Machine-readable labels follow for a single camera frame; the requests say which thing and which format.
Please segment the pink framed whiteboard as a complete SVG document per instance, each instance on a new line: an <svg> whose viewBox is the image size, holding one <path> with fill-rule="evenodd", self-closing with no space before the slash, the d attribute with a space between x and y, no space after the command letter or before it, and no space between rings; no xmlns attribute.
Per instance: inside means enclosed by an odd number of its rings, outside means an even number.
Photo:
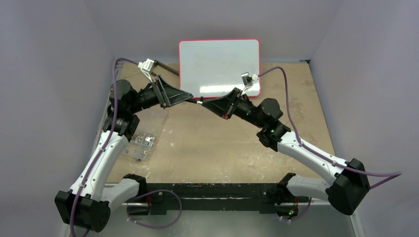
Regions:
<svg viewBox="0 0 419 237"><path fill-rule="evenodd" d="M180 41L180 88L194 98L216 98L244 89L243 74L260 72L257 39L190 39Z"/></svg>

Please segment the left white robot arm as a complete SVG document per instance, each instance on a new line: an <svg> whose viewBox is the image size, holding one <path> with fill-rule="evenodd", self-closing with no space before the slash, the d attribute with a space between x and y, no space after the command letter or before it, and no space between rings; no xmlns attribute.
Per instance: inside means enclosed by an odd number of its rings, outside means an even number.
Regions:
<svg viewBox="0 0 419 237"><path fill-rule="evenodd" d="M115 79L110 90L108 116L91 158L74 184L67 191L59 191L54 199L72 235L75 227L102 231L116 208L128 200L141 202L148 196L146 179L134 174L125 175L117 185L105 189L116 160L140 122L136 113L156 105L172 107L193 97L168 84L161 76L139 91L129 81Z"/></svg>

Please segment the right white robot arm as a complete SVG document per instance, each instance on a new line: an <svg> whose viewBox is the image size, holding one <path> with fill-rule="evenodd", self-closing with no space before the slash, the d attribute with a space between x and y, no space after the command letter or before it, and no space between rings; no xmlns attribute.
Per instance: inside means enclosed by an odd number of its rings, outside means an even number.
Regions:
<svg viewBox="0 0 419 237"><path fill-rule="evenodd" d="M338 158L299 138L280 122L283 112L276 99L266 98L256 106L240 93L234 88L201 105L225 120L237 116L260 128L256 135L263 146L297 160L319 175L307 178L292 174L278 186L279 198L289 201L295 196L313 197L328 201L342 214L352 215L371 189L364 164L355 158Z"/></svg>

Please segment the clear plastic parts box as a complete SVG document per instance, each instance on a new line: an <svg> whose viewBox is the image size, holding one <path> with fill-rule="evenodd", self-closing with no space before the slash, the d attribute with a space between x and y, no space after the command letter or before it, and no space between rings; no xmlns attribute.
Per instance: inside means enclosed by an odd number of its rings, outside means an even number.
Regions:
<svg viewBox="0 0 419 237"><path fill-rule="evenodd" d="M143 161L153 152L153 147L166 122L168 111L152 107L140 111L136 115L140 122L122 155L137 161Z"/></svg>

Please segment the black metal clamp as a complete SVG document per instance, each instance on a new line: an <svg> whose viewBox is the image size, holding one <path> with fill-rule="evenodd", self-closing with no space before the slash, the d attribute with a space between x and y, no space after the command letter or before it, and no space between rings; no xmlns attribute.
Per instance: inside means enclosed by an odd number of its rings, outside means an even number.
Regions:
<svg viewBox="0 0 419 237"><path fill-rule="evenodd" d="M161 68L163 68L163 69L165 69L165 70L167 70L167 71L169 71L169 72L173 73L173 74L174 74L174 75L176 75L176 76L179 76L179 71L177 71L177 70L175 70L175 69L173 69L173 68L169 67L168 65L166 65L166 64L164 64L164 63L162 63L162 62L160 62L160 61L158 61L158 60L155 60L155 61L154 61L154 65L155 65L155 66L159 66L159 67L161 67Z"/></svg>

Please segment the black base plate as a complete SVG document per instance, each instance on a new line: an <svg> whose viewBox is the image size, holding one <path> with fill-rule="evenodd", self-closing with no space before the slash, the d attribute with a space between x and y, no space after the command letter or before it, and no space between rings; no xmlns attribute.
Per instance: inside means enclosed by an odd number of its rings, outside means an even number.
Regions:
<svg viewBox="0 0 419 237"><path fill-rule="evenodd" d="M153 194L127 203L131 216L165 215L169 210L257 211L298 215L298 198L275 183L151 183Z"/></svg>

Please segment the aluminium rail frame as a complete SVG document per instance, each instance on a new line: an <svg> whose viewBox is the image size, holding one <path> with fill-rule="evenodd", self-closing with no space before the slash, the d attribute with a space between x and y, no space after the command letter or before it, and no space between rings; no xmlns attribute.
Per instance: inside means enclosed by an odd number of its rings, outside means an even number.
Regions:
<svg viewBox="0 0 419 237"><path fill-rule="evenodd" d="M117 76L117 64L125 61L121 57L88 60L72 71L75 76L64 89L63 106L69 125L64 137L72 137L73 141L65 142L62 148L67 149L64 167L73 177L84 169L98 144L110 87Z"/></svg>

